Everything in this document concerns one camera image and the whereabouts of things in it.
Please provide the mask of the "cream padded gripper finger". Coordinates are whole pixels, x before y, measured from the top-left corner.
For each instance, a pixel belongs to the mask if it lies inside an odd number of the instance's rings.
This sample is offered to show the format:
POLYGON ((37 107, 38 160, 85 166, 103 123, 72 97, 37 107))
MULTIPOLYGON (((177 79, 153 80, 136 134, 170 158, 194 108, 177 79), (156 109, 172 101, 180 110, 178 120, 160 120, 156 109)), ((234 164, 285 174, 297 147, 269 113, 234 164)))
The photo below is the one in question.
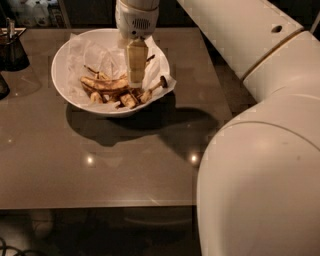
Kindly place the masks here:
POLYGON ((143 38, 131 40, 127 47, 127 77, 131 88, 141 88, 145 76, 148 47, 143 38))

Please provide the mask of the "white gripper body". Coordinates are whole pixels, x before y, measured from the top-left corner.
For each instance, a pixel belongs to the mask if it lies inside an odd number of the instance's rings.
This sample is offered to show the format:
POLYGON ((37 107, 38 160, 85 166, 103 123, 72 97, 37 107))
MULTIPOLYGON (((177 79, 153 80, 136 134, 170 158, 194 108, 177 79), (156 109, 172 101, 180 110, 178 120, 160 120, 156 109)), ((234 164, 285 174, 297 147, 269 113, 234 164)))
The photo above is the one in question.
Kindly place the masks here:
POLYGON ((116 0, 116 26, 125 39, 148 38, 157 24, 160 0, 116 0))

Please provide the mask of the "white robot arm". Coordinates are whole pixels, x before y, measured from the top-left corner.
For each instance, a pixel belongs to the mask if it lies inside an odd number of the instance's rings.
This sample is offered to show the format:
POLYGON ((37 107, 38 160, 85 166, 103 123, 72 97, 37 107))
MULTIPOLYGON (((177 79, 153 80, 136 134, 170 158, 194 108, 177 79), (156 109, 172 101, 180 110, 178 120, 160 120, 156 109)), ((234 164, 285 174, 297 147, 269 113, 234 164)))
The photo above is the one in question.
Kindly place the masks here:
POLYGON ((202 256, 320 256, 320 44, 269 0, 178 0, 256 105, 197 178, 202 256))

